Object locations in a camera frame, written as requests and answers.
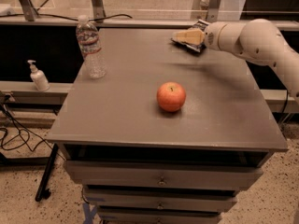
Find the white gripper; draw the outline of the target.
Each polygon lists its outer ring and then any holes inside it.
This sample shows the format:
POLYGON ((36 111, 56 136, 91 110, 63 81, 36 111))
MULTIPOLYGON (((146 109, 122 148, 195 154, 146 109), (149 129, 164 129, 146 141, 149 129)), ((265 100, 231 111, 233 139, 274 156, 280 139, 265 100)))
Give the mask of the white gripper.
POLYGON ((203 41, 208 49, 220 50, 219 38, 224 22, 213 22, 205 28, 205 33, 201 29, 188 29, 173 33, 172 39, 175 42, 200 45, 203 41))

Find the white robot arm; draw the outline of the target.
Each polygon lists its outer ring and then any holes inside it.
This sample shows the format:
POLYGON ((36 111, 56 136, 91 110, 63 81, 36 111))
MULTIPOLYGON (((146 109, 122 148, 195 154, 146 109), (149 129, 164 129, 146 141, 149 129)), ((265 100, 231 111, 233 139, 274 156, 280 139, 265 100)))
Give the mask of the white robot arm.
POLYGON ((199 20, 187 30, 174 32, 171 40, 196 52, 206 46, 250 63, 269 66, 299 103, 299 54, 271 21, 208 23, 199 20))

